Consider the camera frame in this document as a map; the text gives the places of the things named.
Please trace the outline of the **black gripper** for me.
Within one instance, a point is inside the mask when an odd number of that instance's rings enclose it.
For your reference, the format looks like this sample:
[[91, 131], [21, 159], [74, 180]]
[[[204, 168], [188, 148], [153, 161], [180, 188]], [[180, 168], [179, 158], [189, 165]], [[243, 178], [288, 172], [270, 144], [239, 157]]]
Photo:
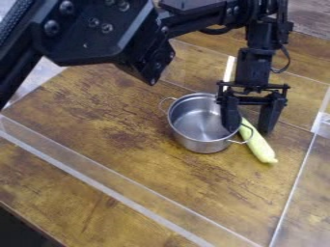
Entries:
[[287, 84], [270, 83], [272, 69], [272, 50], [242, 48], [237, 51], [235, 80], [220, 81], [216, 102], [220, 104], [221, 125], [235, 132], [240, 125], [239, 105], [262, 105], [259, 111], [258, 130], [268, 135], [286, 106]]

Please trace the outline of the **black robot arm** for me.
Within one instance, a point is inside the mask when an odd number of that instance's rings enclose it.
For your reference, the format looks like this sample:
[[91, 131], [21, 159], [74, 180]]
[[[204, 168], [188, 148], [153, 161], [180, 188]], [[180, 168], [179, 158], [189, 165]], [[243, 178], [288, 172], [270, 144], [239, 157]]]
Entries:
[[294, 26], [287, 12], [288, 0], [16, 0], [0, 21], [0, 110], [42, 58], [61, 67], [111, 63], [155, 84], [175, 55], [169, 39], [242, 28], [247, 46], [216, 102], [225, 127], [242, 105], [259, 106], [268, 134], [287, 103], [288, 87], [268, 81]]

